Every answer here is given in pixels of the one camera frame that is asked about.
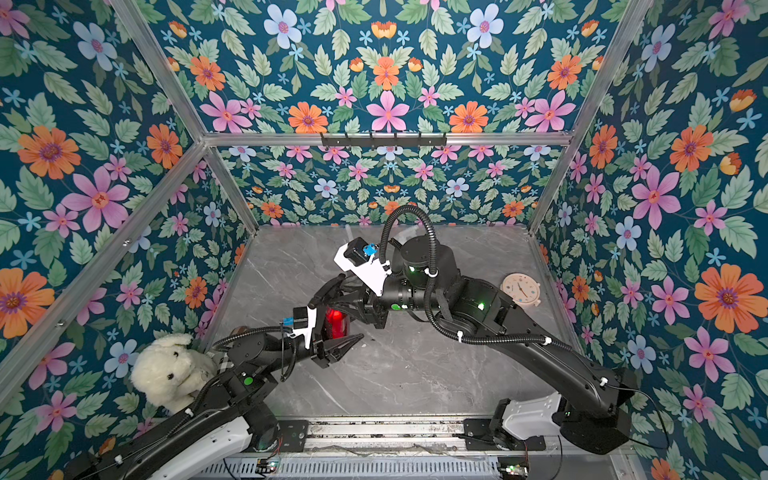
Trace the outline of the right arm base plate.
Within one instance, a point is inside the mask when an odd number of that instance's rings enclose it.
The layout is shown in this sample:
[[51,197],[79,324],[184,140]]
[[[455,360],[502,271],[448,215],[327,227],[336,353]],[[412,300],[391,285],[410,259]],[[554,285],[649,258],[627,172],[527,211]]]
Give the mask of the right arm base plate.
[[510,399],[500,400],[490,418],[464,419],[463,431],[455,433],[454,437],[463,440],[469,451],[544,451],[546,441],[543,436],[521,439],[503,428],[503,414],[510,403]]

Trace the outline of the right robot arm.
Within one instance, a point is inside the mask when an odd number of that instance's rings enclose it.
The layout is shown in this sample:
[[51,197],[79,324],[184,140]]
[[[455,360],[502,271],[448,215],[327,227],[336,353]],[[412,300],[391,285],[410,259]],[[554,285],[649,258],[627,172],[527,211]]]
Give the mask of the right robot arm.
[[532,319],[511,294],[461,273],[429,215],[415,205],[396,208],[378,242],[357,237],[334,258],[341,274],[311,301],[376,328],[401,310],[423,313],[439,334],[511,358],[553,388],[545,398],[503,399],[489,425],[489,443],[515,450],[530,439],[558,435],[593,454],[629,442],[632,420],[623,410],[636,393],[623,370],[587,359]]

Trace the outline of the pink round clock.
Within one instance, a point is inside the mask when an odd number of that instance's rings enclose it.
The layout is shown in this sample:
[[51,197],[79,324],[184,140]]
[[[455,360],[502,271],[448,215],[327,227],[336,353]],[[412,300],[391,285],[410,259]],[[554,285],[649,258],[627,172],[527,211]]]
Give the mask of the pink round clock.
[[541,284],[523,273],[511,273],[502,283],[501,290],[521,307],[536,307],[541,303]]

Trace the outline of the white plush dog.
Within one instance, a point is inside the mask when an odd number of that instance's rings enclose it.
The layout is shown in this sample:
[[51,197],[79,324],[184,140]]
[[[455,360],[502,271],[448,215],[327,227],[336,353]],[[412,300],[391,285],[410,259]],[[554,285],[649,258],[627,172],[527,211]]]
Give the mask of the white plush dog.
[[190,349],[193,340],[186,333],[156,339],[138,355],[131,373],[133,386],[146,400],[171,414],[191,405],[217,373],[209,355]]

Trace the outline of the red can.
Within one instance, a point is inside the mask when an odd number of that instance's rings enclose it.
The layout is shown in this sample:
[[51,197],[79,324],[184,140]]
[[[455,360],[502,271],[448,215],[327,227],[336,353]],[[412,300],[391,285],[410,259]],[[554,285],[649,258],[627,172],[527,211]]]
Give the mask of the red can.
[[324,339],[340,339],[348,335],[350,321],[348,315],[340,310],[328,307],[323,323]]

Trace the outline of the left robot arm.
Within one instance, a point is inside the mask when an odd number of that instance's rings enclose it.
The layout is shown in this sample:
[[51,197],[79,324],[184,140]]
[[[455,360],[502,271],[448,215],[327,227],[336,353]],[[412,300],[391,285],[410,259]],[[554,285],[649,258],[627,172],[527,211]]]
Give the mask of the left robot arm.
[[215,375],[192,403],[148,433],[104,454],[84,453],[64,469],[66,479],[187,479],[247,451],[273,458],[296,452],[307,422],[280,421],[265,400],[295,365],[339,361],[362,335],[308,341],[281,326],[261,327],[219,341],[231,368]]

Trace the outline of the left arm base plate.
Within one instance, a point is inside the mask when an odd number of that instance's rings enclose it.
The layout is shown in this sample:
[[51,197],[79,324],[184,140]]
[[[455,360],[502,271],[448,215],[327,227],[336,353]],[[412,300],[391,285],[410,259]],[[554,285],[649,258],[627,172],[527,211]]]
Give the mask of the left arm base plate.
[[309,425],[307,420],[278,420],[252,435],[250,450],[271,455],[302,452],[308,438]]

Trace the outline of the plaid cylinder pouch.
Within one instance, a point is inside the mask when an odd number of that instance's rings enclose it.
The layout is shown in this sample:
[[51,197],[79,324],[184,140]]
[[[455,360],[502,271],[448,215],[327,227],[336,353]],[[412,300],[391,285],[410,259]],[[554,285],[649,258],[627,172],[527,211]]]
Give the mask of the plaid cylinder pouch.
[[248,332],[248,331],[250,331],[250,330],[251,330],[251,328],[250,328],[250,327],[248,327],[248,326],[240,326],[240,327],[237,327],[237,328],[235,328],[235,329],[234,329],[234,330],[233,330],[233,331],[230,333],[230,337],[231,337],[231,338],[234,338],[235,336],[237,336],[237,335],[241,335],[241,334],[244,334],[244,333],[247,333],[247,332]]

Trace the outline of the black hook rail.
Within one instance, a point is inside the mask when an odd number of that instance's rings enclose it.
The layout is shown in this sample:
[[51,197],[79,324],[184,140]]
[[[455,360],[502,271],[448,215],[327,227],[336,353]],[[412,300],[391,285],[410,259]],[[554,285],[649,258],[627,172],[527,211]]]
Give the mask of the black hook rail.
[[324,147],[378,148],[395,146],[403,148],[443,147],[448,145],[446,134],[392,133],[392,134],[321,134]]

